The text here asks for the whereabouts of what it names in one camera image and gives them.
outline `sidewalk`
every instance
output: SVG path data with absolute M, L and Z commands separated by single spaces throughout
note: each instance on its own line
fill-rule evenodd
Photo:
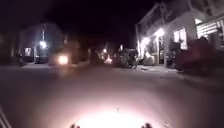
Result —
M 137 69 L 151 72 L 151 73 L 162 73 L 162 78 L 168 79 L 179 79 L 189 83 L 203 85 L 207 87 L 216 87 L 224 89 L 224 69 L 216 69 L 211 76 L 201 77 L 195 75 L 188 75 L 179 73 L 175 69 L 165 68 L 164 66 L 143 66 L 139 65 Z
M 138 69 L 145 70 L 145 71 L 152 71 L 152 72 L 177 72 L 176 69 L 169 69 L 165 68 L 164 66 L 144 66 L 144 65 L 138 65 Z

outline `night sky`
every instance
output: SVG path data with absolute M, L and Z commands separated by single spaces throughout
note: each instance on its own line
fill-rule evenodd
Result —
M 4 0 L 0 29 L 11 30 L 41 21 L 55 22 L 81 41 L 105 41 L 133 47 L 134 24 L 156 0 Z

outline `house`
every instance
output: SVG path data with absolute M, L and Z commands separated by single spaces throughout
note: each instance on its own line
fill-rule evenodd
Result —
M 34 62 L 63 45 L 64 36 L 54 23 L 42 23 L 26 27 L 19 33 L 19 53 L 26 61 Z
M 166 66 L 170 42 L 188 49 L 187 41 L 223 30 L 220 19 L 223 5 L 222 0 L 173 0 L 155 4 L 136 25 L 140 57 L 153 58 L 155 64 Z

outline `road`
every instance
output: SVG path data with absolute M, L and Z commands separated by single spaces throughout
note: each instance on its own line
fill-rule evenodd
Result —
M 48 67 L 0 68 L 0 104 L 13 128 L 223 128 L 223 99 L 222 89 L 175 72 L 88 67 L 58 77 Z

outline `bright light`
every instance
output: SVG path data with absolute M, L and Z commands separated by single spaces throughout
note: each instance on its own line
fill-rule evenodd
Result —
M 107 49 L 106 49 L 106 48 L 104 48 L 104 49 L 103 49 L 103 52 L 104 52 L 104 53 L 107 53 Z
M 120 50 L 121 50 L 121 51 L 123 50 L 123 45 L 122 45 L 122 44 L 120 45 Z
M 146 58 L 150 58 L 151 57 L 151 55 L 149 54 L 149 52 L 146 52 L 145 53 L 145 56 L 146 56 Z
M 47 48 L 47 43 L 45 41 L 40 41 L 40 46 L 42 49 Z
M 156 35 L 157 37 L 161 37 L 161 36 L 163 36 L 164 34 L 165 34 L 165 32 L 164 32 L 164 30 L 163 30 L 162 28 L 158 29 L 158 30 L 156 31 L 156 33 L 155 33 L 155 35 Z
M 144 38 L 142 39 L 141 44 L 143 44 L 143 45 L 147 45 L 147 44 L 149 43 L 149 41 L 150 41 L 150 39 L 149 39 L 148 37 L 144 37 Z
M 68 56 L 66 56 L 66 55 L 60 55 L 58 57 L 58 63 L 60 65 L 66 65 L 66 64 L 68 64 Z
M 80 119 L 77 125 L 81 128 L 140 128 L 143 119 L 124 113 L 103 112 Z
M 110 56 L 107 57 L 105 63 L 107 63 L 107 64 L 111 64 L 112 63 L 112 59 L 110 58 Z
M 194 21 L 195 21 L 195 24 L 200 24 L 202 21 L 201 20 L 199 20 L 199 19 L 194 19 Z

